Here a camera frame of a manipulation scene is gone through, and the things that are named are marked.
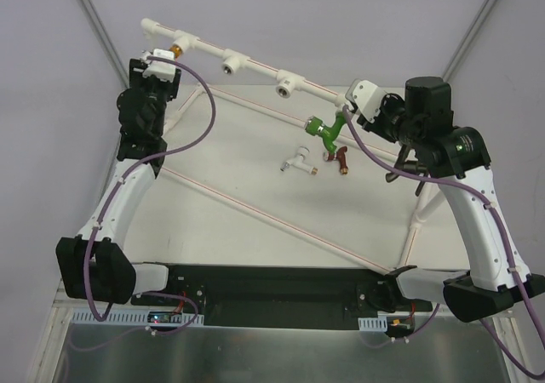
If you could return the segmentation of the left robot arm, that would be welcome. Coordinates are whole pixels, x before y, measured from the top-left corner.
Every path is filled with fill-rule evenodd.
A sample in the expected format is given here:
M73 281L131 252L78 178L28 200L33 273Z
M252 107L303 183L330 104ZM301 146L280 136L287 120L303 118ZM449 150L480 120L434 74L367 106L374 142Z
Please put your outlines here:
M169 62L132 59L129 88L117 99L120 145L113 176L87 223L75 237L63 237L56 256L66 294L125 304L150 291L160 305L174 304L180 285L167 266L132 264L123 253L130 223L164 162L164 117L177 96L181 71Z

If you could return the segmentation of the yellow faucet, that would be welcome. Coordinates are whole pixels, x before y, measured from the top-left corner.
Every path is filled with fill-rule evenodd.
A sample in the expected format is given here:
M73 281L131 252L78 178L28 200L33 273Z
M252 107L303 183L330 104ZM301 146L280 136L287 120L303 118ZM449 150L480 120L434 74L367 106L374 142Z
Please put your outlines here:
M177 46L175 44L173 44L169 48L169 51L171 51L174 54L175 58L178 58L183 54L183 50L179 46Z

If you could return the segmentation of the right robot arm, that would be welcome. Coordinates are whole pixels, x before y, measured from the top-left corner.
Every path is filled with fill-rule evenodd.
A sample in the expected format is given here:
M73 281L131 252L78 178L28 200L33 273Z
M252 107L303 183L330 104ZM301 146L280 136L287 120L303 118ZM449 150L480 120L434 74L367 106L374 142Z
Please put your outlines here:
M454 124L451 86L441 77L413 77L404 95L356 80L345 94L367 132L402 146L389 176L438 186L455 217L468 256L466 271L409 266L383 289L385 304L403 310L413 299L446 305L470 323L544 292L544 277L513 245L496 196L491 158L478 130Z

